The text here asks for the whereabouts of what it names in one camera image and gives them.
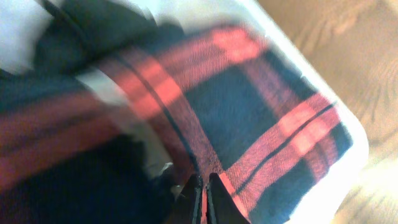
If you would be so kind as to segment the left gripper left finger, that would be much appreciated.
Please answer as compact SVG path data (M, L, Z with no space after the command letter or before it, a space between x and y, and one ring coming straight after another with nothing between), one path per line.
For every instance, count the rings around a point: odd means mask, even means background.
M203 179L193 174L178 195L167 224L200 224L202 195Z

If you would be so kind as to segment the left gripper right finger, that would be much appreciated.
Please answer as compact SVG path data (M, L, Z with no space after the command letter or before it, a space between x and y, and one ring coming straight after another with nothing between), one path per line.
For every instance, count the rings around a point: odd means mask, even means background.
M234 204L218 174L210 174L206 194L207 224L249 224Z

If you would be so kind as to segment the black garment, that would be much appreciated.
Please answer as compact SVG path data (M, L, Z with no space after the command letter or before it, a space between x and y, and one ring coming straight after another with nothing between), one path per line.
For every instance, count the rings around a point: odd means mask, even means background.
M1 70L2 223L162 223L173 169L150 177L127 98L99 60L158 27L112 1L44 1L33 69Z

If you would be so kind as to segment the red navy plaid shirt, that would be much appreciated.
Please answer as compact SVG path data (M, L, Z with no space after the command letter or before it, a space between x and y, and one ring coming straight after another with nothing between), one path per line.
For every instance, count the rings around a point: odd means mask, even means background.
M335 105L240 26L162 28L97 63L127 98L145 171L219 175L249 223L283 223L352 146Z

